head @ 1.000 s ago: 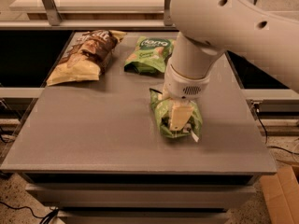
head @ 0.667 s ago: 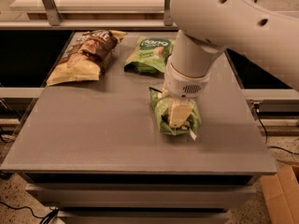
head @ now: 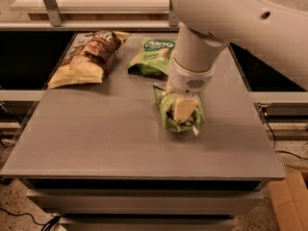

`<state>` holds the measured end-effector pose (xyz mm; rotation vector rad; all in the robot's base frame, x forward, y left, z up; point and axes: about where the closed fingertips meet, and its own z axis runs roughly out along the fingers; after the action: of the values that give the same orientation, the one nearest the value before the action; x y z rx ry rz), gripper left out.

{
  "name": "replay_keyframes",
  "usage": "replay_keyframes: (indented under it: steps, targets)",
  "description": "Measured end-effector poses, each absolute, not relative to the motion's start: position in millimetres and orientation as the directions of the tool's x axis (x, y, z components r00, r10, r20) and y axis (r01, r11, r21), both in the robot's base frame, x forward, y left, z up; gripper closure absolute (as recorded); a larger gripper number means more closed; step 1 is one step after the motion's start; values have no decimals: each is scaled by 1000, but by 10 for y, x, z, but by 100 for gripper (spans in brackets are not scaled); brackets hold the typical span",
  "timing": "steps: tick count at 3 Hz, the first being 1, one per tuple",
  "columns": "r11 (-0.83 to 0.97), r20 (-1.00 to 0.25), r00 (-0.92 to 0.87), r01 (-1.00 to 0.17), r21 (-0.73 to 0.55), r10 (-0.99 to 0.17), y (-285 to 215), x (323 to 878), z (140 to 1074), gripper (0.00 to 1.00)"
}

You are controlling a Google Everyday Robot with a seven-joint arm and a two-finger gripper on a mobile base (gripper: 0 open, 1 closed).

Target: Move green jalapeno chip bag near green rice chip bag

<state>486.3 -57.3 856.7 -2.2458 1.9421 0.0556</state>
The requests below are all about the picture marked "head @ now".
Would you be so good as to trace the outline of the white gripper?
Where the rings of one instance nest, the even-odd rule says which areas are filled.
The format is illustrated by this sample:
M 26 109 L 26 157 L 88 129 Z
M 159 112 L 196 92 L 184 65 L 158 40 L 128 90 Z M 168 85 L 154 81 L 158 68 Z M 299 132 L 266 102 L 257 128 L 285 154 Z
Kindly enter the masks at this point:
M 193 113 L 198 101 L 192 94 L 204 91 L 214 76 L 215 68 L 193 72 L 177 63 L 174 53 L 169 59 L 168 78 L 169 89 L 175 92 L 173 101 L 173 119 L 177 123 L 185 122 Z

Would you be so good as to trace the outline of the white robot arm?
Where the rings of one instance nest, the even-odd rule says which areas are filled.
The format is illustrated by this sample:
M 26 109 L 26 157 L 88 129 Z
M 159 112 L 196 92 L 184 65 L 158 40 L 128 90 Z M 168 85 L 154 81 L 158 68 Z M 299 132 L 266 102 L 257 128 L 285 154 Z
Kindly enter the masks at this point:
M 215 70 L 215 61 L 233 42 L 276 71 L 308 88 L 308 13 L 268 0 L 170 0 L 180 30 L 169 61 L 168 90 L 175 93 L 172 115 L 183 123 L 196 108 Z

